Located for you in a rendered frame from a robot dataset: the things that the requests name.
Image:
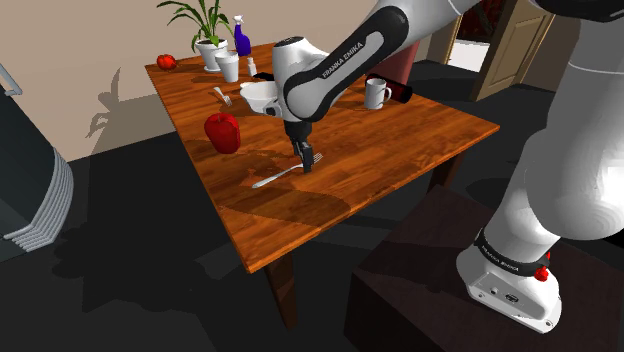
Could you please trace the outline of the brown wooden table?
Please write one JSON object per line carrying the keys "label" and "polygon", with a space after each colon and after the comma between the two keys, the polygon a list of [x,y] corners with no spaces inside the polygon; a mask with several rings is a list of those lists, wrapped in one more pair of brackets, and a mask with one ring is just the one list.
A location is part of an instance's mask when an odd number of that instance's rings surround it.
{"label": "brown wooden table", "polygon": [[[323,158],[312,170],[298,168],[254,189],[299,164],[282,121],[253,114],[238,85],[207,73],[200,57],[182,59],[170,72],[149,64],[146,72],[242,264],[266,273],[287,327],[297,321],[295,248],[425,173],[433,185],[448,186],[465,151],[497,131],[492,122],[421,96],[368,110],[357,81],[314,124],[310,141]],[[217,152],[204,131],[208,117],[220,112],[239,124],[241,145],[233,154]]]}

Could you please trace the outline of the tan wooden door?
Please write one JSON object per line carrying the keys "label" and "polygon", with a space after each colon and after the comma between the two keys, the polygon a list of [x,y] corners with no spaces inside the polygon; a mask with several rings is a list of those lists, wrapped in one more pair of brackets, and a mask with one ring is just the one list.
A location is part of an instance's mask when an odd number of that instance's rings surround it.
{"label": "tan wooden door", "polygon": [[521,83],[554,17],[529,0],[506,0],[470,99]]}

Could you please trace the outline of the green plant in white pot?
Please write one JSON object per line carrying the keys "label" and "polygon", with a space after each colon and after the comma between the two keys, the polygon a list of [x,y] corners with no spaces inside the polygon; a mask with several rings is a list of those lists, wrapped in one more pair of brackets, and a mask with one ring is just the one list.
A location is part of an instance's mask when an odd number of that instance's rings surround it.
{"label": "green plant in white pot", "polygon": [[204,61],[204,70],[207,72],[220,72],[221,69],[215,59],[215,55],[228,50],[228,40],[221,37],[217,32],[217,26],[224,26],[234,36],[228,17],[221,12],[221,0],[197,0],[199,9],[195,9],[188,3],[176,0],[165,0],[157,5],[157,8],[175,5],[174,20],[187,18],[194,22],[198,29],[193,36],[191,48],[193,52],[199,51]]}

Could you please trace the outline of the dark red cylinder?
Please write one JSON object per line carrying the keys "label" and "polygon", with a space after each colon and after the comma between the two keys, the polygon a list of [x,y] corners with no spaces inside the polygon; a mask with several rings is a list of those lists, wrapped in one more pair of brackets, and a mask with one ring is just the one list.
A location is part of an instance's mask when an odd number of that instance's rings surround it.
{"label": "dark red cylinder", "polygon": [[376,65],[371,73],[378,74],[387,79],[396,81],[405,85],[408,81],[412,65],[420,42],[405,48],[404,50],[388,57],[378,65]]}

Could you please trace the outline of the white mug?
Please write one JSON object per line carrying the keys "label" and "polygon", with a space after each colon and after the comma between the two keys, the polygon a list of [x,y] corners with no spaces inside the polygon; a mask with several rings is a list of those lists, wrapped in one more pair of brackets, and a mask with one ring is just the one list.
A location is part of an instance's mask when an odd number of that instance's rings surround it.
{"label": "white mug", "polygon": [[364,106],[370,110],[378,110],[391,99],[392,89],[387,86],[387,82],[381,78],[370,78],[366,80],[366,91]]}

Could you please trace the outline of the dark red bottle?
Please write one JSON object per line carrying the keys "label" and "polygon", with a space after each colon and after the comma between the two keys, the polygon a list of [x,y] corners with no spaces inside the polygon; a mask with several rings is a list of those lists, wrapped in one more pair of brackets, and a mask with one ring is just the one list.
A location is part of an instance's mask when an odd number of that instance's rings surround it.
{"label": "dark red bottle", "polygon": [[391,89],[390,99],[403,104],[407,103],[411,99],[411,96],[413,94],[413,90],[410,86],[407,86],[392,79],[388,79],[375,73],[369,74],[367,76],[367,79],[384,80],[386,86]]}

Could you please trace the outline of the dark furniture with grey ribs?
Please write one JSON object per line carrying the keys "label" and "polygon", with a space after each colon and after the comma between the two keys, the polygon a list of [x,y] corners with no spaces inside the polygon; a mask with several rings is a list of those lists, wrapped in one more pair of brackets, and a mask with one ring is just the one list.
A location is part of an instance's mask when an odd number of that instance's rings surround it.
{"label": "dark furniture with grey ribs", "polygon": [[72,170],[15,102],[21,88],[0,64],[0,261],[52,244],[67,218]]}

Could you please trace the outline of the blue spray bottle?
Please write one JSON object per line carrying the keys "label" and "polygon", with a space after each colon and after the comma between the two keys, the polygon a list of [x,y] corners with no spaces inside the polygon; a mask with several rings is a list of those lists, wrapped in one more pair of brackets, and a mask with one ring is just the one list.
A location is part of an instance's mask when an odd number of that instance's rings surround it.
{"label": "blue spray bottle", "polygon": [[243,16],[235,15],[233,20],[235,21],[234,39],[236,51],[239,56],[249,56],[251,54],[251,43],[249,37],[242,32]]}

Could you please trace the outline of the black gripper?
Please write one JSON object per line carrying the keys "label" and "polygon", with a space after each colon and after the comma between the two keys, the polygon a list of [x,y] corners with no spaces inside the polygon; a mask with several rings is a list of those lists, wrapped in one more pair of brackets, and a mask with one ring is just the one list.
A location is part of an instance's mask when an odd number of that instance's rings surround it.
{"label": "black gripper", "polygon": [[306,121],[284,121],[284,129],[293,146],[294,155],[301,157],[304,172],[309,173],[315,163],[313,148],[306,142],[312,132],[312,124]]}

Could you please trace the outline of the dark robot stand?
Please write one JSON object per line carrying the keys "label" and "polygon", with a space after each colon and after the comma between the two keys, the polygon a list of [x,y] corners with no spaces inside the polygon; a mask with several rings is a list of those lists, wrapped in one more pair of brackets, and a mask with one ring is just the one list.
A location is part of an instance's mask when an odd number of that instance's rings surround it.
{"label": "dark robot stand", "polygon": [[624,352],[624,272],[551,250],[562,314],[546,334],[476,302],[457,255],[492,210],[437,186],[353,271],[344,334],[360,352]]}

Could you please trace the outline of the white bowl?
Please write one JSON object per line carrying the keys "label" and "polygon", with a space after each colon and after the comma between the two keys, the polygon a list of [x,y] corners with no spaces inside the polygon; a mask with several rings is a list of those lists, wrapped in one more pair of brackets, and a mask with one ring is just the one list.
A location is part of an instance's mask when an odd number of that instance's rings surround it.
{"label": "white bowl", "polygon": [[277,104],[278,87],[274,81],[242,84],[240,95],[254,113],[274,117],[281,116],[281,108]]}

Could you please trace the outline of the red bell pepper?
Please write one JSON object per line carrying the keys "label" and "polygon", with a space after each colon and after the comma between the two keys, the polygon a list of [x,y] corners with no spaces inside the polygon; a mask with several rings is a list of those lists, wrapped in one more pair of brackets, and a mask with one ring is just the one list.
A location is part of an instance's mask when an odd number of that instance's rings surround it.
{"label": "red bell pepper", "polygon": [[221,154],[233,154],[240,145],[240,129],[236,118],[229,113],[216,113],[204,123],[204,131],[215,150]]}

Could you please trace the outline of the long silver fork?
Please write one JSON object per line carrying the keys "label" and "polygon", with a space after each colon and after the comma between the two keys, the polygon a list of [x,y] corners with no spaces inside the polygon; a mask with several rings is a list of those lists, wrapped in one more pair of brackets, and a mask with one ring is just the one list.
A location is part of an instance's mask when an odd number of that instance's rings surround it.
{"label": "long silver fork", "polygon": [[[318,162],[318,161],[320,161],[322,158],[323,158],[323,155],[322,155],[321,153],[316,153],[316,154],[313,156],[313,164],[317,163],[317,162]],[[278,178],[280,178],[280,177],[284,176],[285,174],[287,174],[287,173],[289,173],[289,172],[291,172],[291,171],[293,171],[293,170],[295,170],[295,169],[298,169],[298,168],[303,168],[303,167],[304,167],[304,164],[303,164],[303,163],[300,163],[300,164],[298,164],[298,165],[294,165],[294,166],[292,166],[292,167],[290,167],[290,168],[288,168],[288,169],[286,169],[286,170],[284,170],[284,171],[281,171],[281,172],[279,172],[279,173],[277,173],[277,174],[275,174],[275,175],[272,175],[272,176],[270,176],[270,177],[268,177],[268,178],[265,178],[265,179],[263,179],[263,180],[261,180],[261,181],[258,181],[258,182],[256,182],[256,183],[254,183],[254,184],[252,185],[252,187],[253,187],[254,189],[256,189],[256,188],[260,188],[260,187],[263,187],[263,186],[267,185],[268,183],[271,183],[271,182],[275,181],[276,179],[278,179]]]}

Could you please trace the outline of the white paper cup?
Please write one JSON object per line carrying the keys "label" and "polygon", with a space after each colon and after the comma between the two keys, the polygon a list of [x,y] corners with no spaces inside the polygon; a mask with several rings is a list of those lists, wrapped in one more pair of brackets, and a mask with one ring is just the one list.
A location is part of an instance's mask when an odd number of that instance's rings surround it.
{"label": "white paper cup", "polygon": [[239,56],[235,51],[223,51],[215,54],[217,62],[226,82],[237,82],[239,78]]}

